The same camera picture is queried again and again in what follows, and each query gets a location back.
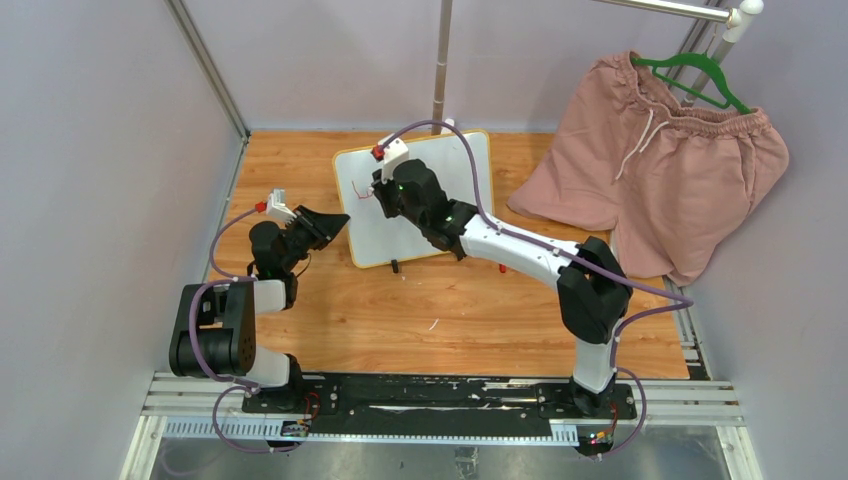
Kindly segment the yellow framed whiteboard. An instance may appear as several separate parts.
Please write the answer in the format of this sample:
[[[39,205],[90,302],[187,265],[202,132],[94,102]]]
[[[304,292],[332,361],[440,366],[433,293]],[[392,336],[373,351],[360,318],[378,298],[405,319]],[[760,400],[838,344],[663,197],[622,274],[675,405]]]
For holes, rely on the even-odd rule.
[[[342,150],[333,157],[339,199],[344,213],[351,217],[347,232],[355,266],[366,269],[441,255],[416,222],[443,221],[451,200],[474,205],[479,193],[485,210],[495,211],[488,134],[470,130],[464,137],[465,142],[454,134],[405,142],[410,157],[394,170],[393,179],[410,182],[401,191],[407,218],[386,218],[378,200],[367,197],[372,172],[380,169],[371,145]]]

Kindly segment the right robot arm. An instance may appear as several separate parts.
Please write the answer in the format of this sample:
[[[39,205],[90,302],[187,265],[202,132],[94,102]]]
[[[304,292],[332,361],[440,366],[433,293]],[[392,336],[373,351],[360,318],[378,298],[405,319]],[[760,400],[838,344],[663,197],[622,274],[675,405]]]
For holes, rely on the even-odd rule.
[[[371,188],[385,217],[406,219],[435,249],[459,260],[492,261],[555,290],[562,323],[577,345],[568,401],[589,418],[611,405],[615,329],[633,290],[615,281],[623,272],[604,241],[559,241],[498,222],[449,198],[419,159],[402,162],[391,174],[373,171]]]

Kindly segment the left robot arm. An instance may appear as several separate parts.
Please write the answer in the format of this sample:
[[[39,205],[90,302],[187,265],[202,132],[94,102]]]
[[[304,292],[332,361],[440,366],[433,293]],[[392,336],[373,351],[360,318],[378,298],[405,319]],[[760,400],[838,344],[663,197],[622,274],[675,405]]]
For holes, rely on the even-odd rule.
[[[183,288],[168,351],[171,372],[231,383],[258,405],[283,413],[320,412],[321,396],[307,386],[296,357],[260,346],[256,323],[262,314],[293,307],[297,265],[328,246],[349,220],[299,206],[284,212],[282,221],[253,225],[245,274]]]

